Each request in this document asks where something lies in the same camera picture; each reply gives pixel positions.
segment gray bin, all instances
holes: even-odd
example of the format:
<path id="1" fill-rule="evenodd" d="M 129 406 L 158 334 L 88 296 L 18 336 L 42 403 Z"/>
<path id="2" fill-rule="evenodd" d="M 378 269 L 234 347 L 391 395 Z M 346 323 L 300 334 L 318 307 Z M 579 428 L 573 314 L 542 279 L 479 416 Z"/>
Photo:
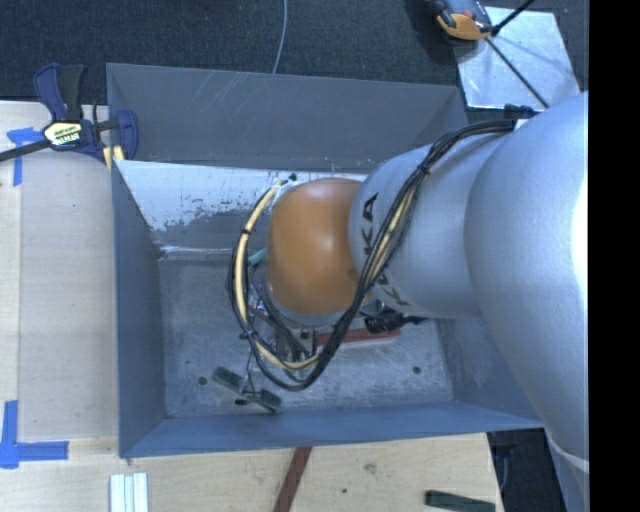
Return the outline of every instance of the gray bin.
<path id="1" fill-rule="evenodd" d="M 229 250 L 277 175 L 364 179 L 466 125 L 456 88 L 110 65 L 113 111 L 139 122 L 112 172 L 123 457 L 538 428 L 482 318 L 343 345 L 277 414 L 212 381 L 248 356 L 224 288 Z M 264 241 L 267 218 L 252 244 Z"/>

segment black cable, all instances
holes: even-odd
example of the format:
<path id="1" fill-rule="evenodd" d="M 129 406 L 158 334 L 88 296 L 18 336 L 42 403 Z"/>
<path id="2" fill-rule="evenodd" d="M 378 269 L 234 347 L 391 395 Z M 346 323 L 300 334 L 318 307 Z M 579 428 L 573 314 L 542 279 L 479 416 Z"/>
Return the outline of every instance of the black cable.
<path id="1" fill-rule="evenodd" d="M 491 29 L 491 35 L 494 36 L 494 37 L 497 36 L 498 32 L 500 32 L 507 23 L 509 23 L 516 16 L 518 16 L 522 11 L 524 11 L 527 7 L 529 7 L 535 1 L 536 0 L 527 0 L 524 4 L 522 4 L 515 11 L 513 11 L 511 14 L 509 14 L 509 16 L 507 16 L 500 23 L 498 23 L 495 27 L 493 27 L 493 29 Z"/>
<path id="2" fill-rule="evenodd" d="M 417 166 L 416 170 L 409 176 L 409 178 L 405 180 L 402 187 L 400 188 L 400 192 L 394 198 L 391 208 L 387 212 L 387 215 L 385 216 L 372 244 L 369 257 L 363 265 L 353 302 L 334 325 L 333 332 L 331 333 L 329 340 L 325 344 L 322 352 L 318 354 L 318 359 L 310 374 L 304 379 L 299 379 L 295 377 L 293 373 L 288 369 L 285 369 L 287 377 L 294 380 L 295 384 L 284 382 L 269 370 L 256 345 L 256 340 L 259 340 L 259 336 L 253 331 L 251 325 L 243 321 L 238 311 L 237 300 L 235 297 L 235 287 L 233 286 L 233 280 L 235 277 L 235 262 L 237 259 L 237 251 L 234 249 L 231 258 L 231 265 L 229 267 L 230 271 L 227 277 L 227 287 L 231 296 L 232 309 L 240 325 L 245 330 L 249 345 L 251 347 L 251 351 L 256 359 L 256 363 L 260 367 L 261 371 L 267 376 L 267 378 L 269 378 L 269 380 L 271 380 L 277 386 L 288 391 L 302 391 L 308 388 L 320 377 L 320 375 L 322 375 L 329 362 L 340 347 L 353 319 L 356 317 L 356 315 L 359 314 L 360 308 L 362 307 L 362 304 L 364 303 L 367 295 L 375 286 L 376 282 L 378 281 L 382 273 L 386 270 L 396 251 L 400 247 L 408 230 L 413 211 L 415 209 L 419 188 L 424 179 L 431 174 L 433 166 L 457 142 L 459 142 L 463 138 L 472 135 L 480 135 L 483 133 L 510 132 L 514 129 L 515 124 L 516 122 L 513 120 L 476 123 L 474 125 L 470 125 L 455 132 L 444 135 L 431 146 L 429 153 L 427 154 L 425 159 L 420 163 L 420 165 Z M 395 226 L 392 226 L 392 223 L 395 221 L 396 215 L 399 215 L 399 213 L 401 213 L 403 210 L 404 214 L 401 218 L 398 219 L 399 223 Z M 245 294 L 245 296 L 247 296 L 248 286 L 248 283 L 246 282 L 246 270 L 248 269 L 247 260 L 248 258 L 245 252 L 245 261 L 243 262 L 245 268 L 243 293 Z"/>
<path id="3" fill-rule="evenodd" d="M 495 43 L 493 41 L 491 41 L 491 38 L 487 37 L 485 39 L 487 41 L 487 44 L 489 46 L 491 46 L 491 48 L 494 49 L 494 51 L 498 54 L 498 56 L 504 61 L 504 63 L 509 66 L 509 69 L 511 69 L 511 71 L 513 71 L 515 73 L 515 75 L 520 79 L 520 81 L 526 86 L 527 89 L 529 89 L 531 91 L 531 93 L 538 99 L 538 101 L 540 103 L 542 103 L 542 105 L 544 105 L 544 108 L 549 108 L 549 104 L 544 100 L 544 98 L 542 96 L 540 96 L 540 94 L 538 93 L 538 91 L 536 91 L 533 87 L 533 85 L 531 85 L 529 83 L 529 81 L 522 76 L 522 74 L 520 73 L 520 71 L 518 71 L 516 69 L 516 67 L 509 61 L 509 59 L 507 59 L 507 57 L 498 49 L 498 47 L 495 45 Z"/>

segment clamp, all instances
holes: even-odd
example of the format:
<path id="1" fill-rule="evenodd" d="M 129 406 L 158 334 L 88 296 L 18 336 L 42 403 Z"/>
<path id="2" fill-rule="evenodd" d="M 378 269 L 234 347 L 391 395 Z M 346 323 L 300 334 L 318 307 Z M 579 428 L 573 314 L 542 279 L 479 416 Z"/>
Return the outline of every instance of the clamp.
<path id="1" fill-rule="evenodd" d="M 96 106 L 93 123 L 84 119 L 78 89 L 86 68 L 82 65 L 50 64 L 39 70 L 33 84 L 38 100 L 47 107 L 51 122 L 42 129 L 43 140 L 0 153 L 0 162 L 45 148 L 74 151 L 111 163 L 111 148 L 100 139 L 100 133 L 119 129 L 121 156 L 132 159 L 138 149 L 138 125 L 131 110 L 118 110 L 115 119 L 98 122 Z"/>

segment black carpet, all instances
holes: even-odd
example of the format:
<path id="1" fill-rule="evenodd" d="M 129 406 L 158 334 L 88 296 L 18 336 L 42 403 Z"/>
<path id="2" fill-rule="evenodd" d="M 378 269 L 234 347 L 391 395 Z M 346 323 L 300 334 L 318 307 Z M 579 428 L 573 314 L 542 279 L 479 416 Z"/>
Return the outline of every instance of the black carpet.
<path id="1" fill-rule="evenodd" d="M 520 0 L 485 0 L 516 8 Z M 555 15 L 582 91 L 589 89 L 589 1 L 540 0 Z M 452 47 L 424 0 L 289 0 L 277 72 L 458 85 Z M 16 0 L 0 13 L 0 99 L 34 100 L 34 73 L 84 64 L 82 103 L 107 103 L 105 64 L 269 73 L 282 0 Z M 469 112 L 474 121 L 477 113 Z M 564 512 L 542 431 L 490 434 L 507 512 Z"/>

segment wire bundle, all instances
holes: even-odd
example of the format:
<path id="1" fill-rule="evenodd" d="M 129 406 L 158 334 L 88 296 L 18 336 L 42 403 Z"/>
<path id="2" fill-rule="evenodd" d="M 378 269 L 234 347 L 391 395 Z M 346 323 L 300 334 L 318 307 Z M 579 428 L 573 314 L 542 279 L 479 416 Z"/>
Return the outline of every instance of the wire bundle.
<path id="1" fill-rule="evenodd" d="M 371 246 L 369 256 L 360 272 L 360 281 L 358 282 L 351 306 L 335 323 L 333 331 L 323 350 L 318 353 L 314 349 L 311 353 L 307 354 L 308 357 L 306 357 L 306 359 L 298 361 L 284 360 L 254 328 L 255 319 L 262 318 L 274 327 L 276 332 L 292 341 L 292 333 L 286 325 L 278 319 L 278 316 L 273 314 L 267 316 L 260 315 L 256 310 L 252 313 L 249 312 L 249 289 L 251 286 L 247 256 L 249 237 L 260 214 L 271 203 L 280 187 L 285 185 L 288 180 L 278 180 L 262 195 L 254 206 L 233 252 L 227 276 L 227 290 L 229 291 L 233 311 L 249 341 L 251 353 L 262 372 L 274 384 L 288 391 L 302 391 L 313 384 L 326 369 L 349 331 L 351 323 L 359 314 L 360 309 L 367 300 L 371 289 L 375 286 L 402 244 L 404 235 L 411 222 L 420 187 L 424 180 L 430 176 L 434 165 L 456 143 L 466 137 L 488 133 L 510 132 L 514 127 L 515 121 L 512 120 L 476 123 L 444 135 L 431 146 L 425 159 L 403 183 L 387 212 L 378 230 L 375 241 Z M 267 361 L 284 370 L 290 382 L 285 382 L 276 376 L 268 368 L 266 364 Z M 308 371 L 309 369 L 309 373 L 304 378 L 299 378 L 294 375 L 294 372 L 299 373 L 301 370 Z"/>

